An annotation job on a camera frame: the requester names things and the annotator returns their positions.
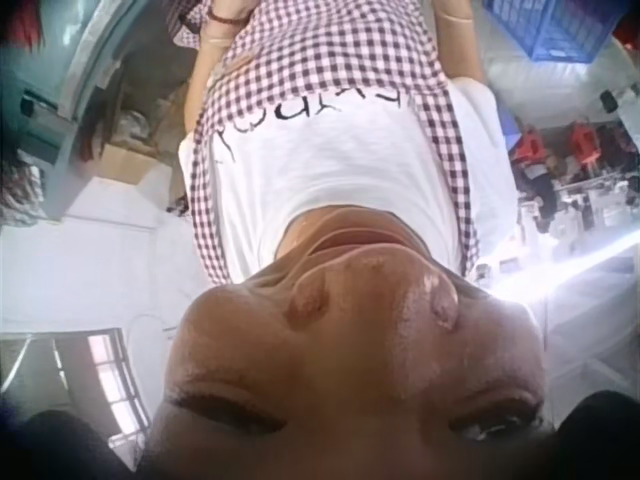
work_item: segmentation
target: fluorescent light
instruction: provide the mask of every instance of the fluorescent light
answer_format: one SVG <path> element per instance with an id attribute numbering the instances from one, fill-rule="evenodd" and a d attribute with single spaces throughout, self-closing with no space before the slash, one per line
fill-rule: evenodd
<path id="1" fill-rule="evenodd" d="M 640 230 L 590 255 L 563 263 L 529 268 L 504 279 L 489 291 L 496 297 L 505 300 L 523 303 L 535 302 L 553 292 L 563 283 L 638 243 L 640 243 Z"/>

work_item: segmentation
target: eye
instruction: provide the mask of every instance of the eye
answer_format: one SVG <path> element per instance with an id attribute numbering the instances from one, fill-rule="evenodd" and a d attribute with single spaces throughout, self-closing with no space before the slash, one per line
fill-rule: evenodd
<path id="1" fill-rule="evenodd" d="M 269 435 L 285 426 L 279 419 L 222 397 L 190 396 L 173 404 L 244 435 Z"/>
<path id="2" fill-rule="evenodd" d="M 454 420 L 449 428 L 474 442 L 509 440 L 542 424 L 539 408 L 526 405 L 494 405 Z"/>

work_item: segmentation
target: blue crate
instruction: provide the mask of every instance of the blue crate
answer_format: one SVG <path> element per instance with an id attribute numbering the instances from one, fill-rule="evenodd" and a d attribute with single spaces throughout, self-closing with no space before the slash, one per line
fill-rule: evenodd
<path id="1" fill-rule="evenodd" d="M 591 63 L 632 0 L 484 0 L 534 62 Z"/>

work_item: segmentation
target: gingham apron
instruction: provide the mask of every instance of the gingham apron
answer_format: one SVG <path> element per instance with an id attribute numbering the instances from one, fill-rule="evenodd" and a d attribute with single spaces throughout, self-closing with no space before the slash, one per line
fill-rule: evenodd
<path id="1" fill-rule="evenodd" d="M 178 45 L 198 48 L 211 0 L 165 0 Z M 288 99 L 326 90 L 400 90 L 442 161 L 458 219 L 463 274 L 478 259 L 462 137 L 417 0 L 262 0 L 223 59 L 255 58 L 209 91 L 194 133 L 189 208 L 203 265 L 215 285 L 231 283 L 214 194 L 214 132 Z"/>

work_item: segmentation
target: forearm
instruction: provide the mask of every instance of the forearm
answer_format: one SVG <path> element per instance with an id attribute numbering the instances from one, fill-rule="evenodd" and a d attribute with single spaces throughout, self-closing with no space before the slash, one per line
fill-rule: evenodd
<path id="1" fill-rule="evenodd" d="M 439 59 L 447 77 L 487 83 L 470 0 L 433 0 Z"/>
<path id="2" fill-rule="evenodd" d="M 191 80 L 189 82 L 189 90 L 184 107 L 184 123 L 187 132 L 192 132 L 196 128 L 200 111 L 204 104 L 207 83 L 211 72 L 224 57 L 228 50 L 228 46 L 223 45 L 225 42 L 214 41 L 208 39 L 229 39 L 231 41 L 238 34 L 239 29 L 211 22 L 203 29 L 200 50 L 193 67 Z"/>

